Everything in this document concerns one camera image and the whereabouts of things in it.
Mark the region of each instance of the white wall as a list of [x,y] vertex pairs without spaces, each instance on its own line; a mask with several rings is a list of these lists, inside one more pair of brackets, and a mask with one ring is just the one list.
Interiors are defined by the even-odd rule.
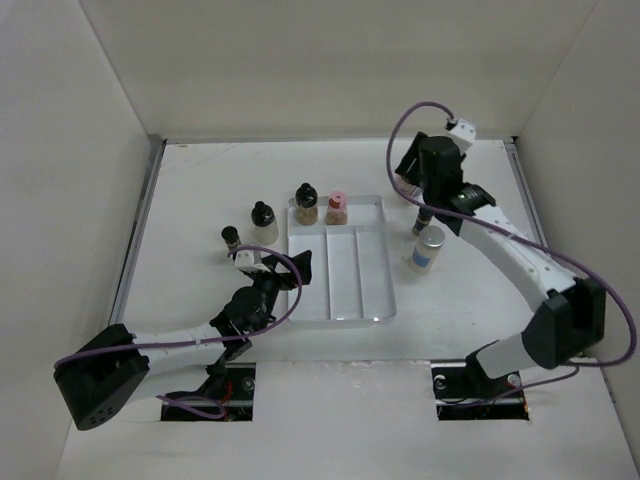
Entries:
[[53,362],[103,325],[149,145],[76,0],[0,5],[0,465],[53,478]]
[[435,98],[515,135],[594,2],[82,0],[146,130],[189,138],[387,135]]
[[[549,243],[602,272],[637,318],[639,19],[637,0],[599,0],[518,140]],[[629,338],[613,302],[607,322],[603,359],[623,352]],[[640,357],[607,375],[638,463]]]

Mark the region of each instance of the purple cable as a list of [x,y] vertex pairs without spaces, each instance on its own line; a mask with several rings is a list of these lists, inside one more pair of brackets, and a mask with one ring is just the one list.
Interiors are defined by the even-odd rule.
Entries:
[[501,398],[508,397],[510,395],[513,395],[514,393],[522,392],[527,388],[539,387],[541,385],[549,385],[550,383],[556,383],[556,382],[561,382],[562,380],[567,380],[568,378],[575,377],[580,372],[580,367],[578,365],[573,365],[573,367],[574,367],[574,370],[571,373],[568,373],[566,375],[550,378],[549,380],[541,380],[539,382],[528,383],[527,385],[522,385],[520,387],[513,388],[507,392],[501,393],[500,395],[497,395],[489,400],[479,400],[477,402],[472,402],[472,403],[461,403],[459,405],[456,405],[455,408],[482,407],[484,405],[493,404],[494,402],[500,400]]
[[[274,250],[271,250],[270,248],[257,247],[253,245],[242,245],[234,250],[231,250],[227,254],[227,256],[230,257],[235,253],[242,252],[245,250],[257,250],[259,252],[268,253],[270,255],[277,257],[278,260],[284,263],[287,266],[287,268],[291,271],[291,273],[293,273],[294,276],[296,277],[296,282],[298,284],[298,295],[296,296],[296,299],[294,300],[293,305],[291,305],[291,308],[287,310],[287,312],[281,318],[273,322],[271,325],[263,328],[262,330],[257,330],[252,333],[246,333],[244,335],[231,335],[229,337],[205,338],[200,340],[200,343],[206,344],[206,343],[226,342],[230,340],[242,340],[245,338],[255,337],[257,335],[262,335],[263,333],[267,333],[268,331],[273,330],[282,322],[284,322],[287,318],[289,318],[289,316],[293,313],[293,311],[296,309],[296,307],[300,303],[300,299],[302,298],[302,277],[300,276],[300,272],[298,271],[298,269],[296,268],[296,266],[293,264],[291,260],[289,260],[283,254],[278,253]],[[115,347],[96,348],[94,350],[77,352],[72,355],[63,357],[54,364],[53,368],[58,368],[60,365],[63,365],[67,362],[80,360],[83,358],[89,358],[96,355],[103,355],[105,353],[126,352],[128,350],[139,350],[139,349],[145,349],[145,348],[150,348],[150,349],[181,348],[181,347],[191,347],[196,344],[197,342],[195,340],[189,340],[184,342],[166,342],[166,343],[138,343],[138,344],[134,343],[129,345],[118,345]]]
[[[171,406],[171,407],[177,407],[177,408],[181,408],[182,410],[185,410],[189,413],[193,413],[194,415],[198,415],[199,417],[202,418],[208,418],[209,420],[220,420],[221,418],[224,417],[224,407],[222,406],[222,404],[220,402],[218,402],[217,400],[214,400],[212,398],[207,398],[207,397],[200,397],[200,396],[189,396],[189,397],[182,397],[179,398],[177,400],[174,400],[173,398],[169,398],[166,397],[164,395],[158,395],[156,396],[156,398],[158,400],[162,400],[163,402],[165,402],[167,405],[164,408],[167,408],[167,406]],[[205,400],[209,403],[212,403],[214,407],[218,408],[220,410],[220,413],[207,413],[207,412],[203,412],[202,410],[198,410],[197,408],[193,408],[190,407],[189,405],[186,405],[185,402],[187,400]]]
[[393,187],[393,189],[396,191],[396,193],[398,195],[400,195],[402,198],[404,198],[406,201],[413,203],[414,205],[417,205],[418,207],[424,208],[426,210],[429,210],[431,213],[437,214],[437,215],[447,215],[449,217],[453,217],[453,218],[458,218],[460,220],[465,220],[471,223],[475,223],[477,225],[481,225],[485,228],[488,228],[490,230],[493,230],[494,232],[498,232],[504,236],[510,237],[513,241],[521,243],[523,245],[527,245],[528,247],[531,248],[535,248],[536,250],[540,250],[541,252],[546,253],[547,255],[554,257],[556,259],[562,260],[568,264],[573,265],[574,267],[576,267],[578,270],[586,273],[589,277],[593,278],[595,281],[597,281],[598,283],[600,283],[600,285],[602,285],[602,287],[607,291],[607,293],[609,293],[609,295],[611,295],[611,298],[613,298],[614,302],[616,302],[616,304],[618,305],[618,307],[620,308],[620,311],[622,312],[622,315],[624,316],[624,319],[627,321],[627,325],[629,327],[629,334],[630,334],[630,340],[629,340],[629,348],[627,349],[627,351],[619,358],[615,359],[615,360],[608,360],[605,362],[593,362],[593,363],[588,363],[588,362],[570,362],[570,365],[574,365],[574,366],[582,366],[582,367],[614,367],[616,365],[620,365],[624,362],[626,362],[627,360],[629,360],[633,354],[636,351],[636,346],[637,346],[637,342],[638,342],[638,333],[636,330],[636,325],[635,325],[635,321],[633,319],[633,315],[631,314],[631,311],[629,310],[629,308],[627,307],[627,305],[624,303],[624,300],[622,300],[622,297],[620,296],[620,294],[618,294],[618,292],[616,292],[616,290],[604,279],[602,278],[600,275],[598,275],[596,272],[594,272],[593,270],[591,270],[591,268],[587,267],[586,265],[582,264],[581,262],[574,260],[573,258],[569,257],[568,255],[565,255],[564,253],[560,253],[560,252],[556,252],[555,250],[552,250],[548,247],[545,247],[544,245],[539,245],[535,242],[532,242],[531,240],[528,240],[526,238],[523,237],[519,237],[517,235],[511,235],[511,232],[509,232],[508,230],[505,230],[503,228],[500,228],[492,223],[488,223],[485,222],[483,220],[480,220],[478,218],[475,217],[471,217],[468,215],[463,215],[461,213],[457,213],[457,212],[452,212],[449,210],[445,210],[442,208],[436,208],[436,207],[432,207],[430,205],[426,205],[418,200],[415,200],[414,198],[411,198],[409,195],[405,194],[404,192],[402,192],[400,190],[400,188],[398,187],[395,179],[393,178],[393,170],[391,168],[391,150],[393,148],[393,142],[396,139],[396,136],[398,135],[398,132],[400,131],[400,128],[402,127],[402,125],[404,124],[404,122],[407,120],[407,118],[409,118],[409,116],[415,112],[416,110],[418,110],[419,108],[422,107],[435,107],[435,108],[439,108],[440,110],[443,110],[444,112],[447,113],[447,115],[449,115],[450,119],[454,119],[455,116],[453,115],[453,113],[451,112],[451,110],[449,110],[447,107],[445,107],[444,105],[437,103],[437,102],[420,102],[420,103],[416,103],[415,105],[413,105],[412,107],[410,107],[405,113],[402,114],[402,116],[400,117],[400,120],[398,120],[398,123],[396,123],[396,126],[393,128],[393,131],[391,132],[391,136],[389,137],[389,143],[387,144],[387,153],[386,153],[386,162],[387,162],[387,175],[389,176],[389,181],[391,182],[391,186]]

